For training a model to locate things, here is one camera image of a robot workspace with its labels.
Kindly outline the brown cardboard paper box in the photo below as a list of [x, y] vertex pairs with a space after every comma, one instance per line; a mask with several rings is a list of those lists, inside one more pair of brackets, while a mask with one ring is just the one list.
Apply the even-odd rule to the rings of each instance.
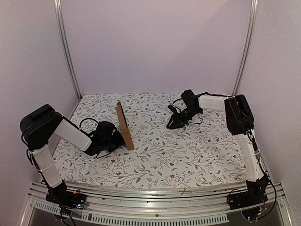
[[134, 143], [132, 141], [132, 137], [130, 134], [130, 130], [125, 118], [125, 114], [123, 111], [123, 107], [121, 105], [121, 102], [118, 101], [116, 104], [116, 113], [117, 113], [117, 117], [118, 117], [118, 121], [119, 121], [119, 126], [120, 126], [120, 132], [121, 135], [125, 141], [125, 145], [127, 147], [128, 150], [134, 150]]

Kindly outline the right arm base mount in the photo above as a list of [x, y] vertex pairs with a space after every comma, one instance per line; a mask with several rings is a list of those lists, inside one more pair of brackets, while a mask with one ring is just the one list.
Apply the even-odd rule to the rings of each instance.
[[250, 189], [247, 191], [233, 189], [229, 192], [226, 198], [226, 202], [231, 210], [261, 204], [267, 200], [266, 189], [263, 189], [262, 187], [260, 187], [256, 192], [252, 192]]

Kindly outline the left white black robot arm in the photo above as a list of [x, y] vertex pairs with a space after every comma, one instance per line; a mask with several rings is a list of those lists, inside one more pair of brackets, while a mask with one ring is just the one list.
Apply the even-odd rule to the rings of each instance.
[[48, 142], [53, 135], [88, 156], [98, 156], [102, 151], [111, 153], [125, 144], [122, 134], [113, 123], [98, 122], [96, 129], [87, 133], [48, 104], [22, 118], [19, 126], [21, 140], [30, 152], [30, 160], [46, 184], [53, 188], [51, 195], [59, 204], [66, 204], [70, 200], [70, 194], [60, 187], [63, 179], [49, 150]]

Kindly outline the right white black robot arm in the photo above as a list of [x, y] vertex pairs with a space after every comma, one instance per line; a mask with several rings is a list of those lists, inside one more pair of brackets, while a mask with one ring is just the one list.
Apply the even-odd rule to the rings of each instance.
[[189, 89], [176, 101], [179, 100], [185, 103], [186, 108], [180, 110], [174, 104], [168, 106], [173, 113], [166, 126], [168, 129], [189, 125], [192, 118], [202, 114], [205, 108], [225, 113], [227, 129], [238, 141], [246, 164], [248, 191], [244, 193], [243, 201], [247, 205], [254, 205], [261, 198], [261, 191], [267, 187], [269, 179], [262, 168], [260, 150], [255, 139], [254, 118], [246, 97], [242, 94], [229, 96], [208, 92], [196, 95]]

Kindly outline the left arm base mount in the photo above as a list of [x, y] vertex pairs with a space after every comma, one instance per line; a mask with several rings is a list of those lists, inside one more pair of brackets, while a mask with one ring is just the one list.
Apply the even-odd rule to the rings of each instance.
[[66, 188], [52, 188], [46, 195], [46, 201], [69, 209], [83, 209], [87, 206], [87, 196], [80, 189], [67, 191]]

